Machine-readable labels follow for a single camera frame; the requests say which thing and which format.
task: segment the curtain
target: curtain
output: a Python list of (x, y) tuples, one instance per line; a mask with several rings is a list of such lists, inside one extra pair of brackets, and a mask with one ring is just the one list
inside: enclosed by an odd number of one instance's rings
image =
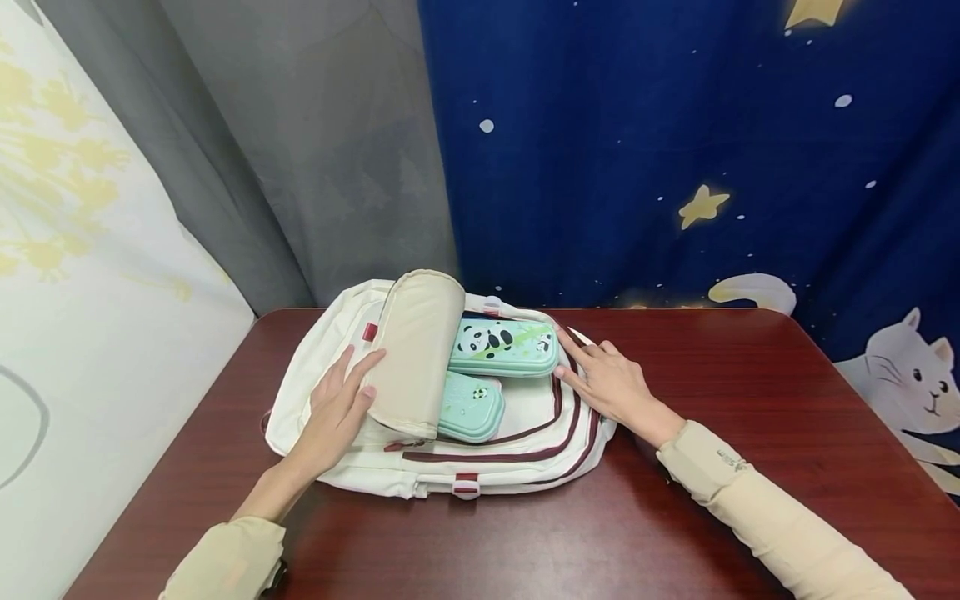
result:
[(792, 312), (960, 494), (960, 5), (421, 0), (420, 12), (471, 291)]
[(0, 0), (0, 598), (60, 598), (253, 314), (20, 4)]
[(39, 0), (263, 314), (456, 271), (414, 0)]

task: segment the gray curtain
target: gray curtain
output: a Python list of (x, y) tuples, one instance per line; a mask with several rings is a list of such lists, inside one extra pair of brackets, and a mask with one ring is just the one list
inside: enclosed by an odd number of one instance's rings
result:
[(37, 0), (253, 309), (456, 255), (416, 0)]

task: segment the beige padded flap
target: beige padded flap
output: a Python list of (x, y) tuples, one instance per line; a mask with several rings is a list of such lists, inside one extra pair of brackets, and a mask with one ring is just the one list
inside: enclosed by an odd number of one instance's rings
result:
[(466, 303), (456, 279), (413, 271), (387, 295), (373, 348), (387, 356), (367, 375), (376, 388), (370, 416), (419, 439), (437, 437), (446, 367)]

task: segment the cat tail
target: cat tail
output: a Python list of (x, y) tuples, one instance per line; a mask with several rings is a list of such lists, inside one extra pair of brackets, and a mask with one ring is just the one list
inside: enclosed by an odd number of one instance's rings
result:
[(728, 277), (710, 288), (708, 297), (714, 302), (750, 300), (758, 308), (775, 310), (790, 316), (797, 307), (797, 295), (783, 279), (765, 273), (748, 273)]

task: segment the finger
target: finger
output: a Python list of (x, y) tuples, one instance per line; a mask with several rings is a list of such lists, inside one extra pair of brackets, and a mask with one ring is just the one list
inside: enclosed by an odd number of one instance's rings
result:
[(611, 356), (623, 356), (623, 354), (620, 353), (620, 350), (616, 349), (616, 346), (613, 345), (613, 342), (610, 342), (609, 340), (604, 340), (603, 342), (601, 342), (600, 348), (602, 348), (607, 354)]
[(334, 394), (337, 393), (340, 386), (344, 385), (344, 379), (347, 377), (347, 366), (350, 364), (350, 359), (353, 358), (353, 351), (353, 344), (350, 344), (344, 349), (344, 353), (340, 355), (337, 362), (333, 363), (333, 367), (330, 367), (330, 391)]
[(560, 345), (564, 347), (564, 350), (573, 357), (573, 360), (580, 363), (581, 365), (589, 364), (593, 359), (590, 358), (589, 354), (584, 352), (577, 343), (573, 341), (573, 338), (570, 337), (570, 334), (564, 331), (560, 326), (557, 326), (557, 337), (560, 339)]
[(593, 358), (603, 358), (604, 356), (607, 355), (607, 353), (602, 349), (600, 349), (600, 347), (594, 346), (593, 344), (590, 344), (589, 346), (584, 346), (584, 352), (586, 352)]
[(329, 400), (340, 390), (344, 384), (347, 365), (352, 356), (353, 344), (350, 344), (344, 349), (343, 353), (340, 354), (340, 358), (330, 365), (329, 369), (324, 373), (324, 376), (321, 377), (320, 383), (317, 384), (317, 387), (315, 387), (310, 394), (310, 404), (312, 408), (315, 408), (325, 400)]
[(359, 363), (353, 366), (353, 369), (350, 370), (350, 374), (347, 375), (347, 379), (344, 381), (344, 388), (341, 390), (341, 393), (346, 398), (353, 398), (356, 396), (357, 390), (360, 389), (360, 382), (363, 381), (363, 378), (367, 376), (367, 373), (370, 372), (370, 369), (376, 366), (383, 357), (387, 354), (385, 348), (373, 351), (370, 354), (367, 354), (363, 357)]
[(360, 427), (367, 417), (367, 411), (373, 406), (375, 399), (376, 389), (374, 386), (369, 385), (360, 390), (353, 398), (353, 404), (350, 406), (347, 414), (343, 420), (340, 421), (339, 429), (342, 429), (347, 434), (351, 443), (356, 439), (357, 433), (360, 432)]
[(590, 396), (590, 386), (584, 381), (576, 371), (570, 369), (569, 367), (559, 366), (553, 370), (553, 374), (557, 376), (563, 383), (573, 388), (573, 390), (580, 396)]

